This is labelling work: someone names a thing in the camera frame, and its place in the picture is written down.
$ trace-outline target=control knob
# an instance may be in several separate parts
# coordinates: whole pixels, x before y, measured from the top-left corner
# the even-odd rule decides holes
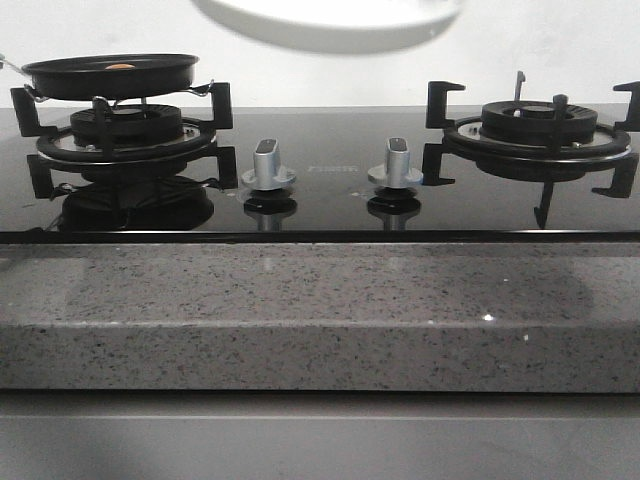
[[[252,190],[278,190],[296,180],[295,171],[280,163],[278,141],[273,138],[260,141],[253,152],[253,167],[241,177],[242,183]]]
[[[422,183],[422,172],[411,168],[411,154],[404,138],[387,140],[386,161],[369,170],[369,181],[386,188],[409,188]]]

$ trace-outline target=black frying pan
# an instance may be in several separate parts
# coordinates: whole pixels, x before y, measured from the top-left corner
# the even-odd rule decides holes
[[[152,97],[184,90],[193,80],[198,57],[179,54],[104,55],[31,63],[31,76],[43,97],[60,100],[110,100]]]

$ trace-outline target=gas stove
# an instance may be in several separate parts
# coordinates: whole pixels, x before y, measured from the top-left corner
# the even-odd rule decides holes
[[[0,242],[640,239],[638,84],[616,87],[627,107],[521,100],[523,82],[483,107],[447,108],[464,87],[431,82],[426,112],[232,113],[212,81],[181,89],[205,108],[83,94],[90,108],[46,109],[48,125],[37,86],[16,88]]]

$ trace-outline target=speckled gray countertop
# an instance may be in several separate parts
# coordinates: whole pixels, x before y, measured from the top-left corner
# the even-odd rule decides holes
[[[637,244],[0,247],[0,387],[640,391]]]

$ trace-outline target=silver knob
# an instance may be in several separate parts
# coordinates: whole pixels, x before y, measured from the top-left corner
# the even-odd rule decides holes
[[[243,173],[241,178],[250,189],[266,192],[291,185],[296,172],[281,164],[278,141],[269,138],[260,141],[253,152],[253,170]]]
[[[422,183],[422,172],[411,168],[411,153],[404,138],[387,140],[386,161],[369,170],[369,181],[387,188],[408,188]]]

